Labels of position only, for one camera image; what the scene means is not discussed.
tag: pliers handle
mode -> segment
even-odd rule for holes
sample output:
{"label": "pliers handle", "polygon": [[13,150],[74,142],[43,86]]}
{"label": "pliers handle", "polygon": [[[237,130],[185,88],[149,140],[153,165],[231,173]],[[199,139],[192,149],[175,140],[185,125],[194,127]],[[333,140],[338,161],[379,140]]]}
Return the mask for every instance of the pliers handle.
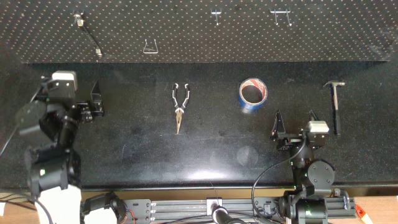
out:
{"label": "pliers handle", "polygon": [[188,102],[189,102],[189,92],[190,92],[189,85],[188,85],[188,83],[185,84],[185,100],[182,103],[181,107],[179,107],[179,105],[177,103],[177,98],[176,98],[178,87],[179,87],[179,85],[177,83],[175,83],[173,85],[173,104],[175,107],[175,112],[181,111],[184,113],[184,110],[187,107]]}

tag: hammer handle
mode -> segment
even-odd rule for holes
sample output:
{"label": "hammer handle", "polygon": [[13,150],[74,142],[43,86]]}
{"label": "hammer handle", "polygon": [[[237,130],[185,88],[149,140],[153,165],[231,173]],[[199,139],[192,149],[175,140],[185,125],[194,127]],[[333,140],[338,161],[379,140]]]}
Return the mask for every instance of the hammer handle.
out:
{"label": "hammer handle", "polygon": [[335,110],[335,134],[341,136],[340,116],[338,110]]}

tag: black table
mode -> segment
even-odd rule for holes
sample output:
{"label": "black table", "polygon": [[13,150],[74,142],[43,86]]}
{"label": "black table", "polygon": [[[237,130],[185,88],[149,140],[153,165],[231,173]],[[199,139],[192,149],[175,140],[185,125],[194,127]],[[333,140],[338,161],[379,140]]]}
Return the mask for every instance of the black table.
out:
{"label": "black table", "polygon": [[[0,145],[15,112],[29,100],[41,75],[78,74],[78,97],[87,100],[95,80],[106,115],[82,124],[75,149],[85,190],[249,187],[271,164],[286,159],[269,135],[280,109],[288,132],[298,133],[314,109],[333,132],[332,79],[338,89],[340,138],[333,134],[315,151],[336,168],[335,185],[398,185],[398,83],[393,62],[143,63],[4,65],[1,73]],[[263,80],[269,96],[253,114],[241,111],[239,84]],[[176,135],[174,83],[189,83],[191,99]],[[26,188],[23,153],[16,136],[0,158],[0,188]],[[288,164],[259,184],[291,187]]]}

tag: blue tape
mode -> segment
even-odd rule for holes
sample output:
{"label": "blue tape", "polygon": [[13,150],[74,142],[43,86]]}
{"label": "blue tape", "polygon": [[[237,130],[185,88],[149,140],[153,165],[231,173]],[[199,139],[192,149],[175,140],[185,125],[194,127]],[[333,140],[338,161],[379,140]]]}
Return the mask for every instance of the blue tape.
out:
{"label": "blue tape", "polygon": [[[258,103],[250,103],[248,102],[242,95],[242,90],[247,86],[255,86],[260,90],[262,94],[262,100]],[[248,78],[243,81],[241,86],[239,87],[239,101],[243,108],[248,110],[258,110],[261,108],[262,104],[267,100],[268,90],[266,84],[258,78]]]}

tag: black pegboard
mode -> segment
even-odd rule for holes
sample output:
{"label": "black pegboard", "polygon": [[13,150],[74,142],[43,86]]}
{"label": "black pegboard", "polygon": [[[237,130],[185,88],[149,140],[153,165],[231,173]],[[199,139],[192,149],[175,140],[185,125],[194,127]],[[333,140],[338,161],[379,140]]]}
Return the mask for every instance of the black pegboard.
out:
{"label": "black pegboard", "polygon": [[[395,0],[3,1],[0,41],[24,63],[389,60]],[[278,15],[270,9],[290,9]],[[84,10],[99,59],[73,22]],[[211,11],[221,14],[216,18]],[[142,52],[145,39],[158,54]]]}

